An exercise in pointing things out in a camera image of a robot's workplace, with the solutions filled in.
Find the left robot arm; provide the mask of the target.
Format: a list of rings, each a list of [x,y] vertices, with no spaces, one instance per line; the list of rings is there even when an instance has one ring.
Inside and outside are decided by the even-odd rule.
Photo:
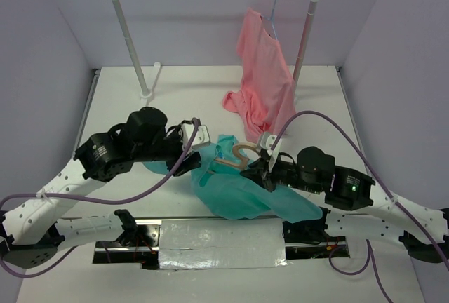
[[[127,210],[108,215],[67,218],[78,202],[92,202],[90,194],[130,172],[134,163],[162,162],[166,177],[199,168],[200,147],[210,135],[199,119],[168,127],[159,109],[143,107],[106,133],[91,135],[67,165],[24,203],[1,212],[1,263],[32,269],[56,253],[96,241],[130,245],[143,231]]]

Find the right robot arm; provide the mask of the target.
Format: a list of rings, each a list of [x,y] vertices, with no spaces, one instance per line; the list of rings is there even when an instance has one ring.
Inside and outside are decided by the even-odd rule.
[[[416,260],[440,263],[448,259],[448,209],[431,209],[386,192],[374,179],[317,147],[307,147],[296,159],[275,163],[266,151],[241,175],[267,191],[286,186],[323,197],[323,217],[305,223],[314,241],[324,236],[358,236],[405,249]]]

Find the tan wooden hanger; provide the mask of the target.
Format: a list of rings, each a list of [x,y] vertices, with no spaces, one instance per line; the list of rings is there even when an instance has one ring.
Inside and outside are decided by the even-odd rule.
[[[248,165],[250,164],[250,158],[248,156],[246,156],[245,154],[242,154],[241,150],[249,150],[256,154],[260,153],[260,149],[258,148],[258,146],[256,144],[250,143],[250,142],[240,142],[240,143],[233,145],[231,148],[231,154],[234,157],[235,161],[225,159],[225,158],[222,158],[219,155],[217,155],[213,159],[213,162],[215,162],[216,164],[222,165],[222,166],[227,166],[229,168],[233,168],[234,170],[239,170],[239,171],[245,170],[248,167]]]

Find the teal t shirt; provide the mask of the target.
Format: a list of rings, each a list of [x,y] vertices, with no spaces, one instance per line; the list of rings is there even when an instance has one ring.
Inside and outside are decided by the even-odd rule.
[[[269,192],[238,170],[213,162],[217,155],[235,161],[231,148],[238,142],[233,135],[219,135],[216,143],[199,150],[201,167],[190,172],[190,189],[214,215],[239,220],[272,211],[290,223],[323,217],[322,209],[294,190],[278,185]]]

